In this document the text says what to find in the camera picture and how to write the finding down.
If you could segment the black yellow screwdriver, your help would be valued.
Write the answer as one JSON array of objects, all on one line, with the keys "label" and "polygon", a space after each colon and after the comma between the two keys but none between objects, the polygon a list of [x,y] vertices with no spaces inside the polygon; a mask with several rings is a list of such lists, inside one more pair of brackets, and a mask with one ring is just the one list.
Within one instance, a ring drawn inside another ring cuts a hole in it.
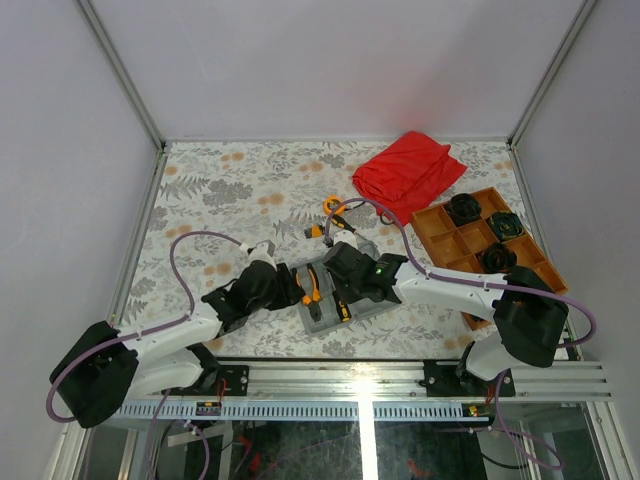
[{"label": "black yellow screwdriver", "polygon": [[333,215],[331,217],[331,222],[343,230],[346,230],[351,233],[356,232],[356,229],[340,215]]},{"label": "black yellow screwdriver", "polygon": [[337,302],[339,316],[342,322],[348,322],[351,319],[351,313],[348,305],[343,301],[339,300]]}]

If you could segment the grey plastic tool case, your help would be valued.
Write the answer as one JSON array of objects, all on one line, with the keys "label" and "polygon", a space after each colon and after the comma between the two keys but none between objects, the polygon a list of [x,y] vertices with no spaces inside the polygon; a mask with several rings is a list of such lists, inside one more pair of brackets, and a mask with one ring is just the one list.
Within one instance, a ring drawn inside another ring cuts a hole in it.
[{"label": "grey plastic tool case", "polygon": [[[363,246],[358,245],[358,250],[370,255],[373,259],[378,259],[382,255],[378,252],[377,247],[371,241],[366,241]],[[312,336],[324,335],[347,325],[349,322],[370,319],[393,310],[400,305],[388,301],[374,303],[368,299],[362,299],[354,303],[347,303],[346,295],[336,288],[332,276],[322,264],[322,259],[328,251],[323,255],[316,256],[303,263],[298,263],[291,269],[294,275],[296,272],[299,273],[302,287],[306,290],[307,294],[311,293],[311,280],[306,269],[307,263],[312,264],[318,276],[319,288],[323,297],[323,300],[320,302],[322,319],[319,323],[315,323],[311,319],[307,307],[303,305],[302,300],[300,301],[299,313],[308,334]],[[348,322],[342,322],[340,319],[337,306],[337,302],[339,300],[343,300],[349,307],[351,319]]]}]

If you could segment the orange handled pliers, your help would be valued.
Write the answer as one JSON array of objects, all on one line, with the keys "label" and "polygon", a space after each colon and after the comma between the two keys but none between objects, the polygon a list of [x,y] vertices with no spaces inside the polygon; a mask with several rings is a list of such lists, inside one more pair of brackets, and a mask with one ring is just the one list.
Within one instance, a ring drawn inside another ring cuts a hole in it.
[{"label": "orange handled pliers", "polygon": [[311,319],[315,323],[319,323],[320,320],[322,319],[320,302],[323,300],[323,297],[321,295],[320,288],[319,288],[319,280],[315,272],[315,269],[313,268],[311,263],[306,264],[306,269],[307,269],[309,278],[311,280],[311,293],[307,294],[306,290],[302,287],[298,272],[295,273],[295,280],[296,280],[297,286],[300,287],[304,293],[302,297],[303,305],[307,307]]}]

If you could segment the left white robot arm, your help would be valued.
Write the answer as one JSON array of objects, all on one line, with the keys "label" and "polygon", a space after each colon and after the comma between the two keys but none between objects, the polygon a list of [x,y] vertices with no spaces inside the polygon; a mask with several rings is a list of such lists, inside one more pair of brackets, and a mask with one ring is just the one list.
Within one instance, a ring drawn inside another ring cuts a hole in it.
[{"label": "left white robot arm", "polygon": [[296,271],[255,260],[176,320],[139,331],[95,323],[51,372],[47,413],[64,420],[53,408],[60,398],[71,412],[69,421],[92,428],[130,398],[159,391],[222,395],[225,379],[206,342],[239,329],[256,312],[290,307],[303,295]]}]

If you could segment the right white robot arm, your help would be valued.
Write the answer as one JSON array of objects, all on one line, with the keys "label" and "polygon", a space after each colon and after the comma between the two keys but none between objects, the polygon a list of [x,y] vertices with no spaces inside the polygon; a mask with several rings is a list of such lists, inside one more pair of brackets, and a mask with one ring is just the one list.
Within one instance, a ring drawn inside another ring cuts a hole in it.
[{"label": "right white robot arm", "polygon": [[456,368],[458,387],[478,394],[514,367],[552,366],[568,308],[535,272],[473,274],[434,267],[420,271],[410,259],[383,254],[378,259],[347,242],[336,242],[322,264],[338,286],[374,303],[436,304],[495,325],[496,331],[470,343]]}]

